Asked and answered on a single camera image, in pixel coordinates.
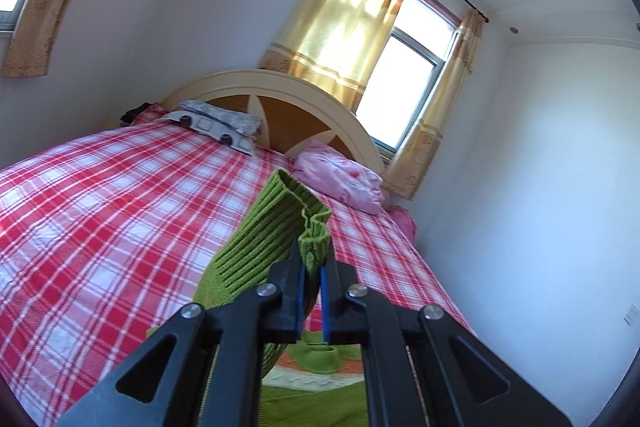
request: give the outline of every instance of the bed sheet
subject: bed sheet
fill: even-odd
[[[166,122],[83,137],[0,172],[0,374],[41,426],[193,296],[274,169]],[[395,304],[468,326],[398,226],[327,198],[338,260]],[[316,306],[310,318],[320,327]]]

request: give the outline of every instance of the headboard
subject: headboard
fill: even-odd
[[[355,116],[334,97],[295,76],[266,70],[208,74],[174,92],[162,106],[174,110],[189,99],[260,116],[258,145],[292,158],[315,139],[378,174],[384,169],[377,147]]]

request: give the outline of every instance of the screw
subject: screw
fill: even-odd
[[[180,315],[182,315],[185,319],[192,319],[193,317],[197,317],[198,315],[200,315],[200,311],[200,306],[192,302],[182,307],[182,309],[180,310]]]
[[[255,292],[260,297],[271,297],[272,295],[276,295],[276,293],[278,292],[278,287],[271,282],[266,282],[264,284],[260,284],[255,289]]]
[[[437,321],[444,316],[444,311],[437,304],[427,304],[424,308],[422,308],[422,314],[425,319],[429,319],[430,321]]]
[[[347,293],[350,297],[364,297],[367,294],[367,287],[364,284],[352,284],[349,286]]]

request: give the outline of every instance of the silver bolt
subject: silver bolt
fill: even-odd
[[[272,295],[276,295],[278,287],[271,282],[266,282],[260,284],[255,291],[260,297],[271,297]]]
[[[427,304],[424,308],[422,308],[422,314],[425,319],[429,319],[430,321],[437,321],[444,317],[444,311],[437,304]]]
[[[350,297],[364,297],[367,294],[367,287],[364,284],[352,284],[347,293]]]
[[[196,303],[189,303],[182,307],[180,310],[180,315],[182,315],[185,319],[192,319],[193,317],[197,317],[200,315],[200,306]]]

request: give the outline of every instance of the wall outlet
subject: wall outlet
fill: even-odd
[[[626,312],[625,322],[630,326],[634,322],[640,319],[640,309],[635,304],[631,304],[631,308]]]

